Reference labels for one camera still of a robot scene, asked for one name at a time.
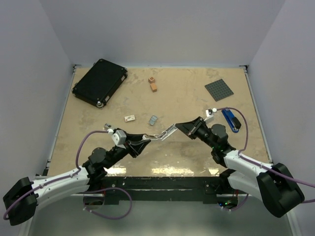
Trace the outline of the grey metal stapler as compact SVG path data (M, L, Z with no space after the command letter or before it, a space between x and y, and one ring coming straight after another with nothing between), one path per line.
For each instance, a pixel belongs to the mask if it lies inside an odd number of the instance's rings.
M110 125L110 124L108 124L108 123L106 123L106 124L104 124L103 129L104 130L108 130L108 129L112 129L113 130L113 129L115 129L115 127Z

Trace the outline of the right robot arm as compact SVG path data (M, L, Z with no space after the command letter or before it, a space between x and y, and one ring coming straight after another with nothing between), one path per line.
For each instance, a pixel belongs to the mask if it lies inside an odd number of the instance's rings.
M292 180L293 176L285 165L258 163L241 155L229 144L225 126L214 124L208 127L201 117L175 126L187 137L193 140L198 138L212 148L214 161L226 168L220 174L219 187L222 192L240 190L256 197L277 218L304 202L302 190Z

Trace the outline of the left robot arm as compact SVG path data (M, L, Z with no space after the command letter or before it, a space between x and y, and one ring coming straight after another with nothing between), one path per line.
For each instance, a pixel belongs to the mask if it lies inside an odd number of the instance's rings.
M38 180L19 179L3 197L6 209L3 219L16 226L54 201L88 190L98 192L108 169L127 155L136 158L151 142L143 134L126 134L120 129L111 130L110 135L115 143L110 150L95 148L83 165L76 165L69 172Z

